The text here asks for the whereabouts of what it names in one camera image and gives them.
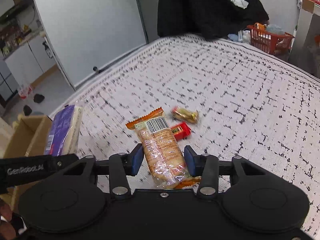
screw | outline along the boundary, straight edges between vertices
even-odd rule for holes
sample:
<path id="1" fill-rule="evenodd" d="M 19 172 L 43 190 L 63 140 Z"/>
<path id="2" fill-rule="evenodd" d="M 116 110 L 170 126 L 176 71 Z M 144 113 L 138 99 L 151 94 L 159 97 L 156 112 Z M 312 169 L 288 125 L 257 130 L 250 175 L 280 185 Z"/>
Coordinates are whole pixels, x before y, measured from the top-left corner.
<path id="1" fill-rule="evenodd" d="M 202 187 L 200 189 L 200 192 L 203 195 L 213 195 L 214 193 L 216 193 L 216 190 L 213 187 Z"/>
<path id="2" fill-rule="evenodd" d="M 112 192 L 116 195 L 124 195 L 128 192 L 126 187 L 115 187 Z"/>
<path id="3" fill-rule="evenodd" d="M 169 197 L 169 194 L 166 193 L 166 192 L 162 192 L 162 193 L 160 193 L 160 196 L 161 196 L 161 197 Z"/>

patterned tablecloth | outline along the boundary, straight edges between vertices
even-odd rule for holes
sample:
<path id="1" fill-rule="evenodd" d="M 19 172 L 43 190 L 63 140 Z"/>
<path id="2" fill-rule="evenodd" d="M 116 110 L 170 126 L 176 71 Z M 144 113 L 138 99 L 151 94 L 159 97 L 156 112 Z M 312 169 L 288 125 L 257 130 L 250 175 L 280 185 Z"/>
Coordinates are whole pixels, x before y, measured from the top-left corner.
<path id="1" fill-rule="evenodd" d="M 220 160 L 238 154 L 300 187 L 310 200 L 303 229 L 316 235 L 320 83 L 247 47 L 195 35 L 164 38 L 103 72 L 68 101 L 85 103 L 78 156 L 101 160 L 130 152 L 138 139 L 125 124 L 160 106 L 167 113 L 175 105 L 198 110 L 201 123 L 190 125 L 192 135 L 180 148 L 191 145 Z M 153 187 L 145 160 L 128 180 L 132 191 Z M 106 176 L 99 177 L 99 187 L 109 191 Z M 220 178 L 219 191 L 228 187 L 228 177 Z"/>

barcode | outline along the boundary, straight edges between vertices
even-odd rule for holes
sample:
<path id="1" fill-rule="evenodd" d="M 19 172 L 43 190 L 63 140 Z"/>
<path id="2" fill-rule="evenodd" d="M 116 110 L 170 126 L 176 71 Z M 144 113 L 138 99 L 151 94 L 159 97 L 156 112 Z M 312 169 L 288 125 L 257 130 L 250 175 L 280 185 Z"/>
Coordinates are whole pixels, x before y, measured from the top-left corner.
<path id="1" fill-rule="evenodd" d="M 145 124 L 150 133 L 159 132 L 163 129 L 169 129 L 169 125 L 163 116 L 152 118 L 146 121 Z"/>
<path id="2" fill-rule="evenodd" d="M 54 137 L 54 135 L 49 135 L 48 136 L 48 143 L 45 146 L 45 150 L 46 151 L 50 151 L 51 150 L 51 144 L 52 144 L 52 141 L 53 141 L 53 137 Z"/>

laundry basket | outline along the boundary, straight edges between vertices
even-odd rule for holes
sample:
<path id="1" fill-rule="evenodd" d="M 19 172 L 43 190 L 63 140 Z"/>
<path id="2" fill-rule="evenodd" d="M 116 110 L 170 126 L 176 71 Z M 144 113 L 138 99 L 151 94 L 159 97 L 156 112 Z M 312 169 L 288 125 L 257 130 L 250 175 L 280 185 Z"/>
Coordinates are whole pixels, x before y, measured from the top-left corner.
<path id="1" fill-rule="evenodd" d="M 290 48 L 291 40 L 294 38 L 289 33 L 277 35 L 256 29 L 253 25 L 247 27 L 250 30 L 251 45 L 275 56 L 286 53 Z"/>

brown cardboard organizer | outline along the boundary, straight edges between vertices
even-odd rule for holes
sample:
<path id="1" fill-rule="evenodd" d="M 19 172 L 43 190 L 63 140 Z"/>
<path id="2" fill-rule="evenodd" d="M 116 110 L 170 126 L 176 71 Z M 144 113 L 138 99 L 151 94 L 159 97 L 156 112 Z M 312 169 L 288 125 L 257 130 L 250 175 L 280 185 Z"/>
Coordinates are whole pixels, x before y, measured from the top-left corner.
<path id="1" fill-rule="evenodd" d="M 52 121 L 44 115 L 23 117 L 5 150 L 4 159 L 43 155 Z M 11 209 L 18 213 L 19 197 L 36 182 L 8 188 L 0 195 Z"/>

